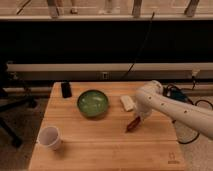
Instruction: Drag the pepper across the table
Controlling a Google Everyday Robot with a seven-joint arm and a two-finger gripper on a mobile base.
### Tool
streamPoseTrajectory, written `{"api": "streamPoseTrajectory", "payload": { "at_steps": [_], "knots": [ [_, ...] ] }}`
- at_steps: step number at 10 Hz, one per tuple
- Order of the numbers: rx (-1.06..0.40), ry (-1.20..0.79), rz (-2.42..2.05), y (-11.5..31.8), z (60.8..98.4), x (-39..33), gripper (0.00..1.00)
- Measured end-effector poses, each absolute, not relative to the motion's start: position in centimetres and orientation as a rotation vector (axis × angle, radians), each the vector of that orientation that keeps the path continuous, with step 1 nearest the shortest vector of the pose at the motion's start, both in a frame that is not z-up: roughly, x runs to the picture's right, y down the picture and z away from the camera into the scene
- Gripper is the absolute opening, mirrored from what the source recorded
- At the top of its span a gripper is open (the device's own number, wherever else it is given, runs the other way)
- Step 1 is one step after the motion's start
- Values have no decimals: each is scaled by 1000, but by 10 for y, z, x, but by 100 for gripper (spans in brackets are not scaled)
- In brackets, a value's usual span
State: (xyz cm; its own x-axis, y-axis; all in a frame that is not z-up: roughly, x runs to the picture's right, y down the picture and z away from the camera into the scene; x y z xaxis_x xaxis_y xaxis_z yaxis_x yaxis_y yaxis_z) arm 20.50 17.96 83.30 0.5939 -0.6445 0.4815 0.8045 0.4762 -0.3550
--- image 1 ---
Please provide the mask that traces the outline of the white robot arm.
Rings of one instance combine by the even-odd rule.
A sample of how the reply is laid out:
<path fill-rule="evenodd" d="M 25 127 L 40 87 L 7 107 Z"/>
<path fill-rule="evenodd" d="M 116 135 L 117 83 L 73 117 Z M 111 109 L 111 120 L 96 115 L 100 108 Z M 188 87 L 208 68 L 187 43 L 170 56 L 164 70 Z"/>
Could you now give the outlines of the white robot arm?
<path fill-rule="evenodd" d="M 160 82 L 152 80 L 139 87 L 135 99 L 135 112 L 142 119 L 156 110 L 213 140 L 213 111 L 165 97 Z"/>

